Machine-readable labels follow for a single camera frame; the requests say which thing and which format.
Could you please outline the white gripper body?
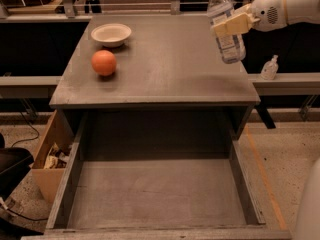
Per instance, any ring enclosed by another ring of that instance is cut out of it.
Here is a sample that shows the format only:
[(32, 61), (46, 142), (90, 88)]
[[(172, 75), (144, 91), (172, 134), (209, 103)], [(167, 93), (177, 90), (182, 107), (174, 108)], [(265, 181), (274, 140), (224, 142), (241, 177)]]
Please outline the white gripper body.
[(255, 30), (268, 32), (287, 26), (284, 0), (254, 0), (251, 11), (257, 19)]

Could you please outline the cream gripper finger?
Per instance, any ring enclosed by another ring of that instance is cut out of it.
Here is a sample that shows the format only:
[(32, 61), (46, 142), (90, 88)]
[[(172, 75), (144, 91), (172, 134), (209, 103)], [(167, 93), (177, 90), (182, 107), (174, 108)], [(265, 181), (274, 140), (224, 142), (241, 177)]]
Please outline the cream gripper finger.
[(252, 4), (248, 3), (246, 5), (243, 5), (242, 7), (239, 7), (238, 9), (236, 9), (234, 11), (235, 14), (242, 14), (242, 13), (246, 13), (246, 14), (251, 14), (252, 10), (251, 10)]
[(225, 21), (211, 27), (211, 32), (218, 38), (248, 33), (260, 19), (252, 14), (234, 14)]

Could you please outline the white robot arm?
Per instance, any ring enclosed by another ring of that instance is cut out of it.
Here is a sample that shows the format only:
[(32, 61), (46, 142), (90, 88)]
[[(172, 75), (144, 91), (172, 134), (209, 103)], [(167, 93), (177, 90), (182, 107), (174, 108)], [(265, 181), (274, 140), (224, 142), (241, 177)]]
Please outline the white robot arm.
[[(211, 23), (216, 38), (247, 33), (251, 28), (272, 31), (296, 23), (318, 24), (320, 0), (254, 0), (230, 16)], [(304, 185), (293, 240), (320, 240), (320, 159)]]

